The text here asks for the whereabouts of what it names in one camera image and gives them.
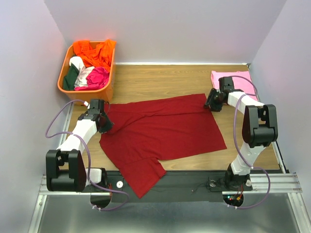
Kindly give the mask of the dark red t shirt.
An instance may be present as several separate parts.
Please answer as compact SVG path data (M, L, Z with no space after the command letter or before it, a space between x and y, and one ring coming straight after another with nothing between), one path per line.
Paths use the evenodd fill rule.
M161 161L226 149L204 94L112 104L100 146L137 197L165 174Z

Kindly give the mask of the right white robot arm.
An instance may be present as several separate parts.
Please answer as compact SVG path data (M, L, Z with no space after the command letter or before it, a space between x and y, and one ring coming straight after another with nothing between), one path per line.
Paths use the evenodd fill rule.
M238 155L229 164L224 176L224 186L230 190L241 185L251 185L249 174L255 169L254 162L262 151L277 140L278 128L276 107L273 104L261 103L240 90L211 89L205 107L219 112L224 104L235 108L233 137ZM236 139L238 112L243 114L241 147Z

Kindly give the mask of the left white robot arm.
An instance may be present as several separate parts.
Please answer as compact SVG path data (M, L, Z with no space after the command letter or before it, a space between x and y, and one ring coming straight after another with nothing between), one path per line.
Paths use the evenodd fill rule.
M46 154L46 179L49 191L81 192L87 185L97 191L108 187L108 179L95 175L90 182L91 169L85 168L82 154L89 152L87 144L97 133L106 133L112 129L112 122L103 110L87 110L78 118L67 139L55 150Z

